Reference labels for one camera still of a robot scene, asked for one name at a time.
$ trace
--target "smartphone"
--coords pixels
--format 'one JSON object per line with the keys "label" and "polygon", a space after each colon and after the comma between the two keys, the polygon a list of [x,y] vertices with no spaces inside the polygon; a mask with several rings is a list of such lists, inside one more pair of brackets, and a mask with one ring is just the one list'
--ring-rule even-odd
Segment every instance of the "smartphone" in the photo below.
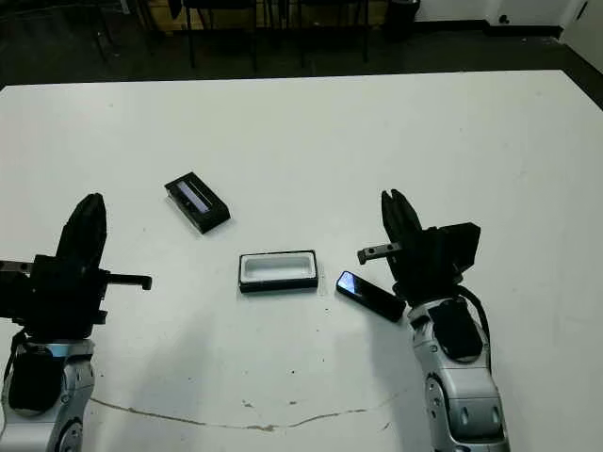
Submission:
{"label": "smartphone", "polygon": [[335,288],[337,292],[358,301],[371,311],[392,322],[398,322],[404,314],[406,302],[403,299],[385,292],[376,285],[348,271],[341,274]]}

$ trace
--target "trash can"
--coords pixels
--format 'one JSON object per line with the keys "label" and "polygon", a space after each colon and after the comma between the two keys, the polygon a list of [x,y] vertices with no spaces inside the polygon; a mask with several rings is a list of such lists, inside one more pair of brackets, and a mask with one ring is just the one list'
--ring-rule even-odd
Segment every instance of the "trash can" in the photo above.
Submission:
{"label": "trash can", "polygon": [[413,31],[421,0],[388,0],[383,31],[389,40],[403,40]]}

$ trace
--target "table surface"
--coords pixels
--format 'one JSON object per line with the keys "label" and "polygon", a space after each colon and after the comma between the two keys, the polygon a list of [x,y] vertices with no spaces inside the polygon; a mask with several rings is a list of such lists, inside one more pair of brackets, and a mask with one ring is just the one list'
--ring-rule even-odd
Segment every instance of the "table surface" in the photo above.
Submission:
{"label": "table surface", "polygon": [[[424,226],[482,227],[482,299],[514,450],[600,448],[603,112],[561,72],[8,87],[3,258],[54,254],[105,197],[110,287],[91,336],[86,451],[427,451],[406,322],[344,299],[389,288],[380,193]],[[163,185],[194,170],[232,219],[200,235]],[[316,293],[243,296],[238,256],[316,250]],[[16,327],[0,326],[0,360]]]}

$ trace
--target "floor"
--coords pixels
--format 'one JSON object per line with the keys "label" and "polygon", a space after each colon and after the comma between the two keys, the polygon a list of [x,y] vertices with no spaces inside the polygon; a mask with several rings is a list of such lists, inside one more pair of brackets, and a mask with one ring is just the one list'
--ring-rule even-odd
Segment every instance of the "floor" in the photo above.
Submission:
{"label": "floor", "polygon": [[562,69],[603,108],[603,75],[552,37],[487,36],[481,30],[421,31],[402,42],[388,42],[381,30],[374,29],[365,63],[356,33],[313,31],[306,33],[308,52],[306,65],[301,67],[293,33],[263,30],[258,33],[254,72],[246,35],[199,33],[195,36],[198,67],[193,70],[184,33],[148,37],[136,27],[133,16],[115,8],[106,9],[105,16],[118,44],[112,47],[106,35],[98,32],[106,61],[90,28],[69,14],[53,10],[18,23],[0,21],[0,88],[96,81]]}

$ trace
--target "cable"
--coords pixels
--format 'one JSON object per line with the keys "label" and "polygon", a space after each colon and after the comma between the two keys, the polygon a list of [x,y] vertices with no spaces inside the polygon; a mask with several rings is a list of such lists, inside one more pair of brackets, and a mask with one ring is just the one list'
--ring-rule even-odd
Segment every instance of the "cable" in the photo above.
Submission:
{"label": "cable", "polygon": [[478,299],[477,295],[471,292],[469,289],[462,285],[456,286],[457,293],[465,297],[469,300],[469,302],[475,307],[478,312],[478,317],[480,318],[481,329],[483,333],[486,335],[488,339],[488,370],[492,373],[492,342],[490,341],[490,326],[488,325],[488,318],[486,317],[486,312],[483,310],[483,306],[481,306],[481,301]]}
{"label": "cable", "polygon": [[12,341],[10,343],[10,355],[8,356],[7,366],[4,369],[4,381],[7,380],[8,374],[10,373],[10,368],[12,367],[12,363],[15,360],[15,353],[17,352],[17,347],[22,344],[27,336],[25,335],[25,329],[22,329],[14,336],[12,336]]}

